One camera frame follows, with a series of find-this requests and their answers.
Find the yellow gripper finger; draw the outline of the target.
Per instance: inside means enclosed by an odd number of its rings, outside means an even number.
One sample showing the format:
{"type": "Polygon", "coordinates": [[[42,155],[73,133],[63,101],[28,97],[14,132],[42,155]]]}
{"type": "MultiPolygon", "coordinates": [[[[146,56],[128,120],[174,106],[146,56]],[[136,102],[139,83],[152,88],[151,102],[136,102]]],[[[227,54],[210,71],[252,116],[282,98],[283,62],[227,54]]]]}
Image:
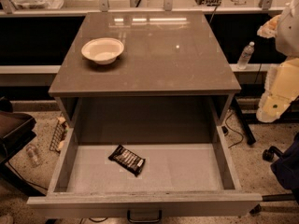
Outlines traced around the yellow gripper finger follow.
{"type": "Polygon", "coordinates": [[[271,123],[279,119],[280,116],[290,106],[290,102],[283,97],[265,92],[258,104],[256,118],[260,122],[271,123]]]}
{"type": "Polygon", "coordinates": [[[280,18],[280,16],[276,15],[275,17],[273,17],[269,21],[267,21],[264,25],[262,25],[258,29],[257,35],[260,37],[264,37],[264,38],[275,37],[279,18],[280,18]]]}

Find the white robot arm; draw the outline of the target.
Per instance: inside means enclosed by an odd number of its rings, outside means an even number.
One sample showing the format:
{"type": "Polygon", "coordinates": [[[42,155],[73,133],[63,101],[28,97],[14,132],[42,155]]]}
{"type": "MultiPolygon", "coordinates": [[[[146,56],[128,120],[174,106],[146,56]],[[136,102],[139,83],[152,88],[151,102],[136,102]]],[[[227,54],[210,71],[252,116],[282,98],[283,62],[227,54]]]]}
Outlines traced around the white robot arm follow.
{"type": "Polygon", "coordinates": [[[285,62],[272,64],[267,71],[256,117],[258,121],[269,123],[279,119],[299,96],[299,0],[291,0],[282,13],[261,26],[257,34],[274,37],[276,50],[287,57],[285,62]]]}

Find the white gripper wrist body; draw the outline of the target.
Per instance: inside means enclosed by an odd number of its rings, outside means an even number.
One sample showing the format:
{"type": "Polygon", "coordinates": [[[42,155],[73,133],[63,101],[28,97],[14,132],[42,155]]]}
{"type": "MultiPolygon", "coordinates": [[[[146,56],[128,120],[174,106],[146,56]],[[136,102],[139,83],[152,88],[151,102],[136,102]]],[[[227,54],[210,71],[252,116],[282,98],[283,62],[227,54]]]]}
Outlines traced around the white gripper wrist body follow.
{"type": "Polygon", "coordinates": [[[294,101],[299,96],[299,59],[287,60],[277,67],[277,73],[270,88],[274,97],[294,101]]]}

